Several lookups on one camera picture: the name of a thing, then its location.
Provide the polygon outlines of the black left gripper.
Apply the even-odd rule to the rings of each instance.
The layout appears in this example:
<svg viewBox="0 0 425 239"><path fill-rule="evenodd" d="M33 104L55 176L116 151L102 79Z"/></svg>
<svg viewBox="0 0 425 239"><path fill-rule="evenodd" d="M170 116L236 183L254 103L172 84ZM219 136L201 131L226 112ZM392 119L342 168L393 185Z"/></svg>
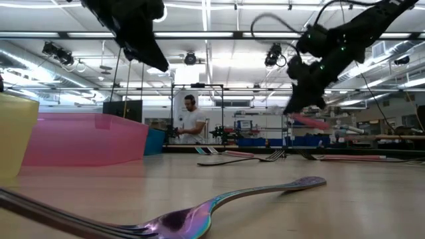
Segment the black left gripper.
<svg viewBox="0 0 425 239"><path fill-rule="evenodd" d="M153 35L153 22L163 16L162 0L99 0L98 17L123 44L125 57L162 72L169 63Z"/></svg>

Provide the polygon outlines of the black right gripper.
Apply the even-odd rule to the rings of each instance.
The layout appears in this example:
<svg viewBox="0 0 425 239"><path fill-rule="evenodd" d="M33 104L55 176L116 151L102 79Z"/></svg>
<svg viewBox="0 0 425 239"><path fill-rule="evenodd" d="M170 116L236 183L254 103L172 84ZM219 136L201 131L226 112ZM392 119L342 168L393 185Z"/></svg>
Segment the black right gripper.
<svg viewBox="0 0 425 239"><path fill-rule="evenodd" d="M346 67L347 57L342 54L331 54L311 64L304 63L299 56L292 57L287 74L296 84L284 114L299 113L306 106L317 106L323 110L326 107L323 99L326 87L335 82Z"/></svg>

